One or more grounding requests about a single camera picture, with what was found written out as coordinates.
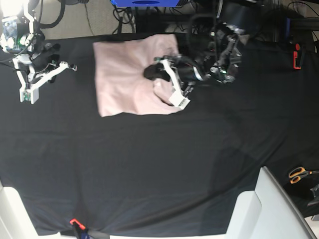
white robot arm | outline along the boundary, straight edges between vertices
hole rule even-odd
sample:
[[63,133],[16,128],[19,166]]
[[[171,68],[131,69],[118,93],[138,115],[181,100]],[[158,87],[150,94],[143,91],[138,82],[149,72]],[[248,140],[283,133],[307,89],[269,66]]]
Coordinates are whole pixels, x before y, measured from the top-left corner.
[[66,69],[76,71],[77,66],[59,62],[56,45],[44,45],[45,37],[39,27],[42,12],[36,19],[29,0],[1,0],[1,7],[4,18],[0,46],[13,56],[0,60],[0,63],[12,60],[21,82],[20,101],[34,104],[39,99],[41,86],[54,82],[55,77]]

orange scissors handle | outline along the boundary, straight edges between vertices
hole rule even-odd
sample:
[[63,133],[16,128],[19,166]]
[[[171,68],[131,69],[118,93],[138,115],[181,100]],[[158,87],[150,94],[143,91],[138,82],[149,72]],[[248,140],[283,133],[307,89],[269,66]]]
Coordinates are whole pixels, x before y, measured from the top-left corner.
[[304,167],[298,167],[298,168],[295,168],[293,171],[291,171],[289,173],[289,178],[293,178],[293,177],[296,177],[300,174],[303,174],[306,172],[306,169]]
[[309,174],[312,174],[311,171],[307,171],[304,167],[295,168],[289,173],[290,183],[298,183],[303,178],[307,177]]

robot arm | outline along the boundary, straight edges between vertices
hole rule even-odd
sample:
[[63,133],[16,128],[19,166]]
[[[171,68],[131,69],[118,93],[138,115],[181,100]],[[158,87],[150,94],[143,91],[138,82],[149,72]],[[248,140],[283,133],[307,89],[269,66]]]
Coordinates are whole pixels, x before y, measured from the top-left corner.
[[20,101],[34,104],[39,99],[41,86],[47,82],[53,83],[55,77],[64,70],[76,71],[77,67],[59,62],[58,45],[44,45],[40,19],[37,21],[30,5],[29,0],[1,0],[4,19],[0,46],[5,53],[14,56],[0,62],[13,61],[21,82]]
[[[189,21],[186,35],[191,56],[156,59],[155,65],[145,69],[144,76],[150,80],[171,80],[174,93],[169,101],[181,109],[190,102],[187,96],[196,86],[234,82],[241,63],[241,49],[249,34],[258,29],[259,10],[256,1],[221,0],[216,14],[196,14]],[[191,43],[191,31],[194,22],[200,19],[211,22],[211,30],[207,36],[208,44],[197,49]]]

pink cloth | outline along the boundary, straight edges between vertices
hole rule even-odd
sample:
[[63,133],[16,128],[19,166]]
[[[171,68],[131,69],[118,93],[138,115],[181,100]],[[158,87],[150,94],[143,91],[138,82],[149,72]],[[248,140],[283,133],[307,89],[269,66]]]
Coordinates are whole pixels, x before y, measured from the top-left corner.
[[143,77],[155,57],[178,54],[174,35],[154,35],[123,43],[94,43],[95,84],[102,117],[120,113],[168,115],[180,111],[164,102],[172,95],[172,83]]

orange clamp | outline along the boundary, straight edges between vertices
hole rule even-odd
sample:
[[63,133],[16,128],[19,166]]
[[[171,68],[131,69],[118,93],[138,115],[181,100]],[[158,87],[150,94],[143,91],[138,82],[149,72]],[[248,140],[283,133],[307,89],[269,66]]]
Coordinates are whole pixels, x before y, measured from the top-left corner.
[[83,231],[85,230],[85,226],[84,226],[83,224],[79,223],[79,221],[76,220],[75,218],[73,218],[73,219],[70,221],[70,224],[71,224],[71,225],[74,225],[74,223],[76,223],[81,230],[83,230]]
[[298,52],[294,51],[294,69],[301,69],[301,66],[297,66]]

